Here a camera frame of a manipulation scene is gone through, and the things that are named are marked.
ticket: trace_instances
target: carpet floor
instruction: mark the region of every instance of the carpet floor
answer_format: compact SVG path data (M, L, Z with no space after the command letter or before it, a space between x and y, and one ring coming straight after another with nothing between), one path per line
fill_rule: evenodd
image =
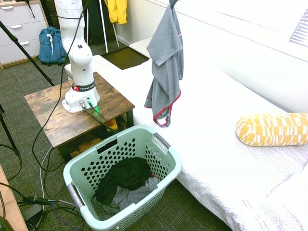
M108 43L109 51L115 51L123 48L116 46L115 41ZM104 54L104 44L99 44L91 47L93 55ZM58 65L46 66L40 61L35 61L44 72L52 79L56 85L60 83L61 67ZM13 137L18 151L21 153L23 167L20 174L10 181L10 184L26 196L42 196L42 188L39 176L39 165L35 161L31 148L33 141L40 130L40 125L35 118L33 112L28 106L25 96L39 90L50 87L50 84L44 79L39 71L30 63L18 64L6 67L0 70L0 103L3 106L5 113L3 117L7 127ZM0 143L10 145L5 132L0 126ZM35 147L34 152L40 162L42 162L51 144L48 141L44 132L41 132ZM63 159L57 150L51 153L50 164L48 169L55 169ZM12 151L0 147L0 164L9 178L17 171L18 158ZM45 197L50 197L56 200L73 202L67 188L64 185L63 168L61 165L54 172L43 172L43 177L46 176L45 182ZM17 201L22 198L14 192ZM66 206L64 203L58 203L57 206ZM21 211L25 212L31 206L21 207ZM40 226L42 230L73 230L61 221L49 206L45 207L46 213L43 222ZM72 225L82 227L82 221L75 209L71 210L57 209L60 216ZM37 224L39 218L32 220L33 224ZM90 230L84 222L84 229ZM137 222L131 225L128 231L230 231L230 228L208 211L177 181L173 181L166 189L161 201L158 202L148 213L146 213Z

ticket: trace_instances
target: doormat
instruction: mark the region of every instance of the doormat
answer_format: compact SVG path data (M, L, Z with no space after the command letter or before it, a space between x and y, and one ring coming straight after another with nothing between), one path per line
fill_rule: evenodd
M102 57L113 65L116 65L121 70L138 66L149 60L148 57L140 54L130 47L125 47L117 51L102 54Z

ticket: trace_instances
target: laundry basket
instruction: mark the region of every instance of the laundry basket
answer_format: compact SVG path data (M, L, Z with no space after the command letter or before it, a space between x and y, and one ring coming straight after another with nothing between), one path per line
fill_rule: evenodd
M100 221L91 204L100 180L119 161L141 157L161 182L137 204L131 204L108 220ZM124 230L150 210L166 187L181 171L182 163L175 150L153 129L137 125L109 137L69 161L64 180L87 224L96 231Z

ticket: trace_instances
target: yellow pillow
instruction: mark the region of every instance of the yellow pillow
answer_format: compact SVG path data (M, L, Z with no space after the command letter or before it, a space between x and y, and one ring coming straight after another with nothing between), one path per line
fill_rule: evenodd
M248 114L237 122L236 135L249 146L307 144L308 114Z

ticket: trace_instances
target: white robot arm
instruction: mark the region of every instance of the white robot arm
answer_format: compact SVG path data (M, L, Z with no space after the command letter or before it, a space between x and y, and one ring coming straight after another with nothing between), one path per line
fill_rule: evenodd
M54 0L54 3L60 23L63 48L68 53L71 47L68 57L74 81L72 88L65 94L62 105L70 113L82 111L83 107L96 107L100 96L94 83L91 66L92 52L84 40L85 22L83 16L74 40L80 14L82 13L82 1Z

